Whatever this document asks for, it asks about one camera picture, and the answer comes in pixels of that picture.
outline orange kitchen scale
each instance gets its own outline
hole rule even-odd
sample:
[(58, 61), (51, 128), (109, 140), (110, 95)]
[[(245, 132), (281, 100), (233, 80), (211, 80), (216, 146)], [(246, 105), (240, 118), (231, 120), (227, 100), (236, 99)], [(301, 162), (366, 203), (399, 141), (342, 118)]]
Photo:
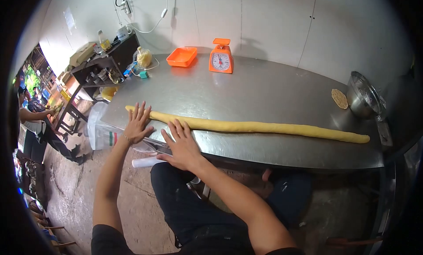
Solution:
[(230, 52), (230, 39), (215, 38), (216, 47), (210, 53), (209, 71), (232, 73), (234, 71), (234, 58)]

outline white tank top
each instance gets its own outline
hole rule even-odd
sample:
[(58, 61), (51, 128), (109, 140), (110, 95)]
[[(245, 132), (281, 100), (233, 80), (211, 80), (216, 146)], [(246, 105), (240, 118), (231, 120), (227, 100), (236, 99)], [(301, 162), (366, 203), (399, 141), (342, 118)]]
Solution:
[(40, 132), (43, 132), (46, 130), (46, 124), (43, 124), (42, 120), (28, 120), (21, 124), (29, 131), (33, 132), (34, 134), (38, 135)]

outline metal countertop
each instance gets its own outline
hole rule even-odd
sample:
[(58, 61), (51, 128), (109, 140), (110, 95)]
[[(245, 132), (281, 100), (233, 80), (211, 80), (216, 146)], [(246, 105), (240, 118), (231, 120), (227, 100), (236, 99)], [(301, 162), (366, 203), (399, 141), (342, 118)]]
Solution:
[[(315, 125), (367, 134), (370, 142), (354, 144), (287, 134), (193, 131), (206, 154), (281, 166), (361, 169), (383, 166), (382, 147), (374, 120), (360, 120), (339, 108), (332, 89), (347, 86), (300, 68), (234, 56), (234, 73), (209, 72), (209, 54), (198, 54), (189, 68), (171, 67), (167, 55), (148, 79), (128, 78), (109, 104), (102, 121), (124, 129), (125, 105), (145, 100), (152, 110), (225, 121), (260, 121)], [(151, 120), (157, 131), (149, 138), (164, 142), (166, 124)]]

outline concrete floor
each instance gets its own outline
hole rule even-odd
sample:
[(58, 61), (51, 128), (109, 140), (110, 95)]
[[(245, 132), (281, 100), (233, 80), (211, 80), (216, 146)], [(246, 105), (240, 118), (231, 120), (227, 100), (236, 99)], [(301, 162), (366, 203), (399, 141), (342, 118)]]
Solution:
[[(76, 241), (71, 254), (90, 254), (94, 190), (101, 167), (111, 149), (91, 151), (88, 137), (70, 136), (67, 147), (81, 144), (81, 153), (89, 159), (81, 166), (70, 162), (47, 146), (44, 164), (49, 192), (47, 214), (61, 241)], [(118, 207), (129, 248), (136, 254), (175, 252), (174, 236), (164, 221), (150, 182), (150, 169), (134, 169), (131, 160), (145, 157), (132, 149), (128, 152), (122, 173)], [(261, 196), (272, 187), (258, 175), (228, 172)], [(368, 198), (348, 182), (347, 176), (318, 175), (308, 210), (302, 221), (305, 226), (293, 229), (292, 235), (307, 255), (352, 254), (354, 249), (325, 247), (327, 237), (361, 237), (368, 212)]]

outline yellow dough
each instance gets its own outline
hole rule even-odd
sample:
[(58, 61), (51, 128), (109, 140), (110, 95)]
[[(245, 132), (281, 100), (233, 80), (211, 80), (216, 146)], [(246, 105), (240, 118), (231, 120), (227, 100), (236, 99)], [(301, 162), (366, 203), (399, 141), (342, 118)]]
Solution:
[[(134, 106), (127, 105), (126, 110), (134, 110)], [(344, 132), (339, 130), (331, 130), (320, 128), (312, 125), (292, 125), (292, 124), (278, 124), (278, 123), (262, 123), (262, 122), (231, 122), (200, 119), (194, 117), (185, 117), (178, 115), (169, 115), (156, 111), (150, 112), (150, 119), (158, 120), (163, 123), (173, 122), (178, 119), (181, 123), (187, 122), (191, 129), (203, 129), (219, 132), (261, 132), (261, 133), (281, 133), (301, 136), (311, 136), (325, 138), (329, 140), (339, 140), (352, 143), (367, 143), (370, 137), (367, 135), (360, 135), (351, 132)]]

